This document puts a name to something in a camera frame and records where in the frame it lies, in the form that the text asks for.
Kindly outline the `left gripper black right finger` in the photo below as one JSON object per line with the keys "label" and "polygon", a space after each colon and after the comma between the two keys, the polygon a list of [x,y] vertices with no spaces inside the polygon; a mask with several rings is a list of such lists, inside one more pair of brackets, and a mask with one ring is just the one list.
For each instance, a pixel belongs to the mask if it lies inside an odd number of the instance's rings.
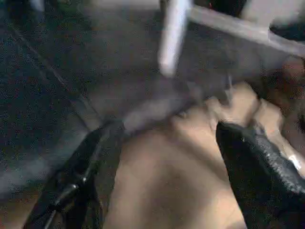
{"label": "left gripper black right finger", "polygon": [[216,141],[247,228],[305,227],[305,180],[264,129],[218,123]]}

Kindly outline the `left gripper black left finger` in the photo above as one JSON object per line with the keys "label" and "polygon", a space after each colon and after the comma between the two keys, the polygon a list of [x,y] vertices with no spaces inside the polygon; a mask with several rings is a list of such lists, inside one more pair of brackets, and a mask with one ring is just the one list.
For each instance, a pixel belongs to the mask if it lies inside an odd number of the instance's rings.
{"label": "left gripper black left finger", "polygon": [[101,229],[110,205],[124,138],[123,121],[90,132],[48,179],[25,229]]}

